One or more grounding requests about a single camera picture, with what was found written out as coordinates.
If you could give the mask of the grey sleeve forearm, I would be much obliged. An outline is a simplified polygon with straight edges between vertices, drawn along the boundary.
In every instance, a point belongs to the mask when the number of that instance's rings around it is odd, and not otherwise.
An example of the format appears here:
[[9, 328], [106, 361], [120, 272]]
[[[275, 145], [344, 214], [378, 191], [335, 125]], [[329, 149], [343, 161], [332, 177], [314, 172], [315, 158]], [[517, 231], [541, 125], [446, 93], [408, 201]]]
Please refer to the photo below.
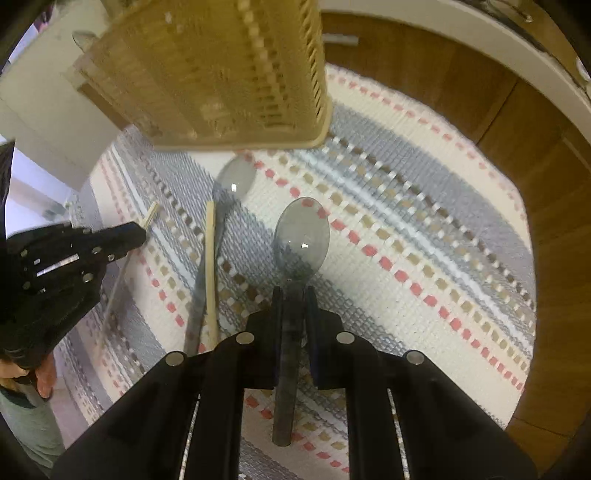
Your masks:
[[48, 401], [33, 406], [24, 394], [1, 387], [1, 413], [23, 450], [49, 477], [65, 446]]

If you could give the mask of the person's left hand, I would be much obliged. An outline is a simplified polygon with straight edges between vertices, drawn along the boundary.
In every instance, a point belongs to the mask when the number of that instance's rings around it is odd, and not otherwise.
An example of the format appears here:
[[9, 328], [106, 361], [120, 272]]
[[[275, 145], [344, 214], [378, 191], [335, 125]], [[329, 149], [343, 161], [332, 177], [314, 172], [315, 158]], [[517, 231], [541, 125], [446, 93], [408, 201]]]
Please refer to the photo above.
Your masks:
[[32, 374], [36, 379], [36, 389], [39, 395], [43, 399], [49, 399], [57, 380], [55, 358], [52, 353], [34, 371], [24, 370], [9, 360], [0, 360], [1, 386], [8, 390], [19, 392], [19, 384], [15, 379], [27, 377], [29, 374]]

